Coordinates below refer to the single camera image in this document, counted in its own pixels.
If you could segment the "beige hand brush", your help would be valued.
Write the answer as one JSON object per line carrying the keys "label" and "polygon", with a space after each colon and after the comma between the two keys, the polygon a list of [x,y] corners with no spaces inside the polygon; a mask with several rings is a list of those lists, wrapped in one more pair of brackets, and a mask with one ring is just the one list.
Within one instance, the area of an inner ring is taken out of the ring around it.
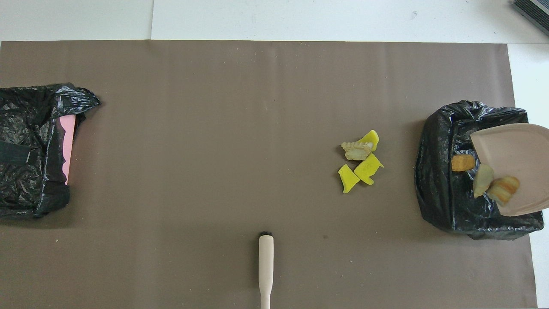
{"label": "beige hand brush", "polygon": [[258,284],[261,296],[261,309],[271,308],[274,271],[274,238],[268,231],[259,234]]}

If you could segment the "yellow sponge piece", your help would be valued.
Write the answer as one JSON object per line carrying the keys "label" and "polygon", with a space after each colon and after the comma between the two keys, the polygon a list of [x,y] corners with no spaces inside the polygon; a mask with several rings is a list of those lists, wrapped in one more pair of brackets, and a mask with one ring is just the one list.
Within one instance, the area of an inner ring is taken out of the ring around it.
{"label": "yellow sponge piece", "polygon": [[353,172],[365,184],[373,185],[374,180],[372,176],[376,174],[379,168],[384,168],[384,165],[374,153],[371,153],[362,163],[355,167]]}
{"label": "yellow sponge piece", "polygon": [[376,131],[369,131],[363,138],[359,139],[359,143],[367,143],[371,148],[371,151],[374,152],[377,149],[379,143],[379,135]]}
{"label": "yellow sponge piece", "polygon": [[360,178],[345,164],[338,170],[338,175],[343,186],[343,194],[349,193],[352,188],[360,182]]}

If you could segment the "beige ridged food piece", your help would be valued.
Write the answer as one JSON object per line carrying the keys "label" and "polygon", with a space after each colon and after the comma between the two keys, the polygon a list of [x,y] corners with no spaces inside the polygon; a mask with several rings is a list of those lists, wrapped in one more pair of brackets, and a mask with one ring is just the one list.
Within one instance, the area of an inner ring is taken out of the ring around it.
{"label": "beige ridged food piece", "polygon": [[341,143],[345,158],[350,161],[364,161],[371,153],[371,142],[344,142]]}

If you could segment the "brown toy bread loaf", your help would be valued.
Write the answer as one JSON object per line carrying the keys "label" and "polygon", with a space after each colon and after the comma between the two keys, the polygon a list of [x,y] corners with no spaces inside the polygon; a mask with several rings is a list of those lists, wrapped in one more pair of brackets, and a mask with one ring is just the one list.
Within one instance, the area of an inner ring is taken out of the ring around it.
{"label": "brown toy bread loaf", "polygon": [[475,158],[467,153],[459,153],[451,158],[451,170],[453,172],[465,172],[476,166]]}

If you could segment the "pale beige food chunk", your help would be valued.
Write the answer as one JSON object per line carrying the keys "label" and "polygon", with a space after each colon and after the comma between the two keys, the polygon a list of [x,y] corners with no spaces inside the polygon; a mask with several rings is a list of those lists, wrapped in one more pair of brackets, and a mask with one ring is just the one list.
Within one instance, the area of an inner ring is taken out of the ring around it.
{"label": "pale beige food chunk", "polygon": [[494,180],[494,170],[487,164],[479,164],[478,170],[473,179],[473,197],[477,198],[489,189]]}

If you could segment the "toy croissant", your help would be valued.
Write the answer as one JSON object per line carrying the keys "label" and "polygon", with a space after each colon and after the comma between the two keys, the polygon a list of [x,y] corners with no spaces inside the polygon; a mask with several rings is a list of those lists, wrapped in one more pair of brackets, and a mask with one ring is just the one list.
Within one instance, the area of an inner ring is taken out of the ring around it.
{"label": "toy croissant", "polygon": [[520,181],[514,176],[495,179],[487,190],[487,196],[499,205],[506,205],[520,187]]}

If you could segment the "pale pink dustpan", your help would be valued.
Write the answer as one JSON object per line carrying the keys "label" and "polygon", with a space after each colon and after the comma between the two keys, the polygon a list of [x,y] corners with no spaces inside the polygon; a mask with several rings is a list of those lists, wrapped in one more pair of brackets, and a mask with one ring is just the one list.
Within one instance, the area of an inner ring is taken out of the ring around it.
{"label": "pale pink dustpan", "polygon": [[494,170],[494,178],[519,180],[509,201],[497,201],[501,215],[520,216],[549,208],[549,129],[507,124],[479,130],[470,137],[479,162]]}

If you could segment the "crumpled black trash bag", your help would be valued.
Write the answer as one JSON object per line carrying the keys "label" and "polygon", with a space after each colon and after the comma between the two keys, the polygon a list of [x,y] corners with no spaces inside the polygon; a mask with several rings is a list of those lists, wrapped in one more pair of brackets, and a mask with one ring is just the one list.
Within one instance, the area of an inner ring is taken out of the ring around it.
{"label": "crumpled black trash bag", "polygon": [[77,129],[100,104],[71,83],[0,88],[0,141],[31,149],[29,164],[0,164],[0,219],[40,218],[69,203],[59,118],[76,115]]}

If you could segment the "pink plastic bin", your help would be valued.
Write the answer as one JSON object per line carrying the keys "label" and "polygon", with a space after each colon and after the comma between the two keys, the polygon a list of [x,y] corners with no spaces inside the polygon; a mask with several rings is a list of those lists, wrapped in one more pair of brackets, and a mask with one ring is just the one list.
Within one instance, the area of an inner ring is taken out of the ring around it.
{"label": "pink plastic bin", "polygon": [[71,152],[72,146],[74,143],[74,134],[76,129],[76,115],[66,115],[59,118],[59,123],[63,129],[63,138],[62,138],[62,150],[63,150],[63,165],[62,172],[65,176],[65,184],[68,185],[69,172],[70,172],[70,162],[71,162]]}

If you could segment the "black bag covered bin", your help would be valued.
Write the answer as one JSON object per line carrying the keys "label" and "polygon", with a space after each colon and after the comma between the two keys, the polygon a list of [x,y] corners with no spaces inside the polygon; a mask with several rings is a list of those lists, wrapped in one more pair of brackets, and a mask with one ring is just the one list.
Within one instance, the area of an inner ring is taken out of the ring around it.
{"label": "black bag covered bin", "polygon": [[[527,111],[516,107],[492,108],[479,101],[447,104],[430,115],[420,135],[414,186],[422,217],[448,233],[474,240],[516,240],[542,230],[543,214],[515,217],[500,214],[487,195],[474,198],[473,179],[480,164],[471,133],[500,125],[528,123]],[[451,158],[467,153],[476,166],[465,172],[451,170]]]}

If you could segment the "brown table mat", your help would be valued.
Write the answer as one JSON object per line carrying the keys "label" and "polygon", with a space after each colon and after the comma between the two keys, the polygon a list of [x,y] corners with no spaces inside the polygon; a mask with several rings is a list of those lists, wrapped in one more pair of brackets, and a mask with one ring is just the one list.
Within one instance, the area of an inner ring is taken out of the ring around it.
{"label": "brown table mat", "polygon": [[[422,219],[414,164],[445,104],[513,106],[505,45],[4,42],[0,87],[71,82],[70,203],[0,220],[0,309],[536,307],[529,237],[472,240]],[[341,143],[384,165],[343,194]]]}

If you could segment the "dark ribbed object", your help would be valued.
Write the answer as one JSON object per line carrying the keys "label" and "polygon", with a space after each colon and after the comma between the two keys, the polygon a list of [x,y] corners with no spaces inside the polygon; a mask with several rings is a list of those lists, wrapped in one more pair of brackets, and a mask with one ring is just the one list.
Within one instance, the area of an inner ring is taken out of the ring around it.
{"label": "dark ribbed object", "polygon": [[549,0],[513,0],[512,6],[549,36]]}

